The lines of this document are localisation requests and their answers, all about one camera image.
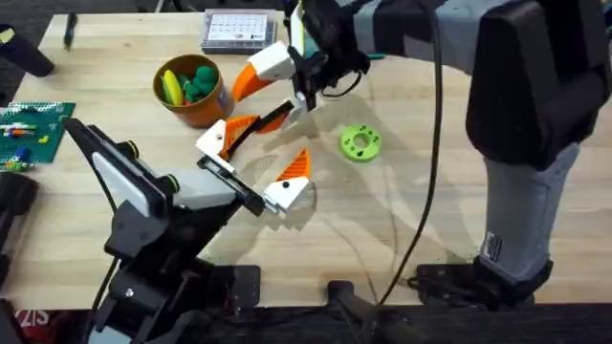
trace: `orange bracket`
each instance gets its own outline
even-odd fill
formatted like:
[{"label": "orange bracket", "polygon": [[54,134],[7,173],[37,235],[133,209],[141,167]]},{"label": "orange bracket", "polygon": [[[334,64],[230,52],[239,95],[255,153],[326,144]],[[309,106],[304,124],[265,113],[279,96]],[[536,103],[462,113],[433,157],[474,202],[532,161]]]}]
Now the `orange bracket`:
[{"label": "orange bracket", "polygon": [[294,161],[276,178],[276,181],[281,182],[297,177],[310,179],[310,153],[306,148],[299,152]]}]

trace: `black mount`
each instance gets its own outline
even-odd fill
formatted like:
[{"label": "black mount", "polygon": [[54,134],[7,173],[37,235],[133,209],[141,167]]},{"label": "black mount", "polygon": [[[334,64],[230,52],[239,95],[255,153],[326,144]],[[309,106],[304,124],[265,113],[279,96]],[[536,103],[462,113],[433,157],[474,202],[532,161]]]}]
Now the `black mount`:
[{"label": "black mount", "polygon": [[550,277],[553,262],[530,280],[510,284],[480,264],[419,265],[408,286],[426,306],[475,307],[487,311],[534,304],[533,293]]},{"label": "black mount", "polygon": [[110,326],[144,343],[191,310],[256,306],[259,267],[216,267],[197,258],[240,206],[177,207],[169,219],[157,219],[123,203],[104,247],[122,263],[96,313],[95,330]]},{"label": "black mount", "polygon": [[197,256],[241,206],[259,210],[253,211],[259,215],[263,201],[234,188],[236,197],[228,204],[199,209],[174,205],[179,182],[171,175],[154,176],[139,162],[134,142],[114,143],[97,127],[74,118],[63,123],[102,185],[97,162],[106,161],[115,171],[115,186],[140,191],[128,195],[140,203],[138,208],[124,201],[113,215],[104,250],[120,260],[120,269],[94,316],[95,331],[108,326],[141,344],[170,331],[183,313],[257,305],[259,267],[217,267]]}]

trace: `black cable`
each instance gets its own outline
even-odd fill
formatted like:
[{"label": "black cable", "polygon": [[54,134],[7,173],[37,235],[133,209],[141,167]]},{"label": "black cable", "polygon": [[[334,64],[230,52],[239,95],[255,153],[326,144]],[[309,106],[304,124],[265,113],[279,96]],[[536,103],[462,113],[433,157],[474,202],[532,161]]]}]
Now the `black cable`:
[{"label": "black cable", "polygon": [[395,273],[395,276],[393,276],[393,279],[391,280],[391,284],[387,288],[381,300],[378,302],[378,308],[384,305],[386,300],[389,298],[389,295],[402,277],[402,272],[404,271],[405,265],[408,262],[410,255],[412,255],[414,248],[419,243],[419,239],[421,239],[421,235],[423,234],[423,230],[425,228],[425,224],[427,222],[427,218],[431,210],[431,205],[433,204],[436,180],[438,177],[438,158],[440,155],[440,137],[442,136],[442,110],[444,98],[442,87],[442,47],[440,46],[440,23],[438,22],[438,17],[433,12],[433,10],[429,8],[428,5],[422,3],[421,1],[419,1],[418,3],[420,7],[426,12],[426,15],[431,24],[431,45],[433,46],[433,60],[435,65],[435,116],[433,126],[433,143],[431,148],[431,166],[429,170],[429,187],[427,190],[425,207],[423,209],[423,214],[421,215],[421,221],[419,222],[419,226],[417,227],[417,232],[414,234],[412,242],[408,247],[408,251],[405,253],[404,258],[400,263],[400,267],[398,268],[397,272]]},{"label": "black cable", "polygon": [[[104,192],[104,196],[106,196],[106,200],[108,200],[108,204],[110,204],[111,209],[113,210],[113,214],[115,214],[115,212],[117,212],[117,206],[115,205],[115,200],[113,200],[113,195],[111,195],[111,192],[109,191],[108,186],[106,186],[106,183],[104,182],[104,180],[102,179],[102,176],[99,174],[96,168],[94,168],[94,173],[96,174],[96,178],[98,179],[98,182],[100,186],[102,187],[102,191]],[[102,299],[102,296],[104,295],[104,291],[106,290],[106,287],[108,286],[108,282],[110,281],[111,277],[113,276],[113,273],[115,272],[115,269],[117,268],[118,263],[119,263],[119,258],[113,257],[113,261],[111,262],[111,265],[108,267],[108,270],[106,271],[106,275],[104,276],[104,279],[102,280],[102,284],[99,286],[98,292],[96,293],[96,297],[94,298],[94,303],[92,304],[91,313],[89,314],[89,318],[87,319],[87,323],[85,324],[85,331],[83,333],[83,337],[81,338],[81,344],[87,344],[87,342],[89,341],[88,340],[89,333],[91,332],[92,327],[93,327],[94,314],[96,314],[96,312],[98,311],[99,303]]]},{"label": "black cable", "polygon": [[356,88],[357,85],[359,85],[360,81],[361,81],[361,72],[357,72],[357,78],[355,79],[355,81],[353,81],[351,86],[349,86],[346,90],[342,91],[342,93],[337,94],[337,95],[326,94],[325,90],[327,89],[327,87],[325,87],[323,90],[321,90],[321,95],[324,96],[324,97],[342,97],[342,96],[346,96],[349,92],[353,91],[353,89]]}]

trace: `wooden tabletop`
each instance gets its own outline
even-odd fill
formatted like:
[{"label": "wooden tabletop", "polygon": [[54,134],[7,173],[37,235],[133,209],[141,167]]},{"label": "wooden tabletop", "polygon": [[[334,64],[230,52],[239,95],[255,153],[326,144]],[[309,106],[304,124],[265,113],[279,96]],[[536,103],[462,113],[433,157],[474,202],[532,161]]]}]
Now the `wooden tabletop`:
[{"label": "wooden tabletop", "polygon": [[[195,13],[81,15],[74,47],[66,53],[66,16],[58,15],[40,45],[56,71],[45,78],[26,75],[15,101],[76,102],[76,118],[114,140],[133,140],[152,167],[197,168],[194,142],[203,131],[186,127],[159,104],[151,82],[168,59],[199,52],[202,21]],[[278,34],[286,38],[284,30]],[[229,87],[246,60],[210,58]],[[347,78],[346,84],[352,81]],[[445,70],[436,199],[406,276],[417,264],[465,261],[483,238],[486,175],[465,131],[469,86],[467,76]],[[291,91],[289,82],[278,82],[238,104],[233,115],[266,114]],[[375,61],[350,95],[323,100],[284,132],[249,138],[233,161],[247,183],[262,190],[308,147],[312,187],[285,221],[241,210],[201,256],[218,264],[259,265],[263,306],[321,304],[332,279],[352,281],[367,299],[381,297],[423,210],[433,104],[432,66],[389,57]],[[551,242],[555,268],[538,302],[612,301],[611,112],[609,105],[601,111],[570,174]],[[339,151],[340,132],[355,123],[382,135],[382,152],[372,162],[350,162]],[[21,222],[4,296],[21,309],[89,308],[111,260],[102,249],[111,210],[69,136],[55,162],[30,176],[41,192]],[[390,302],[418,299],[398,286]]]}]

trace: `green gear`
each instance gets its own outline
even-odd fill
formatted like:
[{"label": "green gear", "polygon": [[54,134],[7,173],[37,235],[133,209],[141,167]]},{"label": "green gear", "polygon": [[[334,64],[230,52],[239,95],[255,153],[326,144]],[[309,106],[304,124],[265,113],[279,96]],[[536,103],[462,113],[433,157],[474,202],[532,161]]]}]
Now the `green gear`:
[{"label": "green gear", "polygon": [[[364,147],[359,147],[355,139],[362,139]],[[372,127],[365,124],[351,125],[340,135],[340,150],[352,161],[371,161],[381,152],[383,138]]]}]

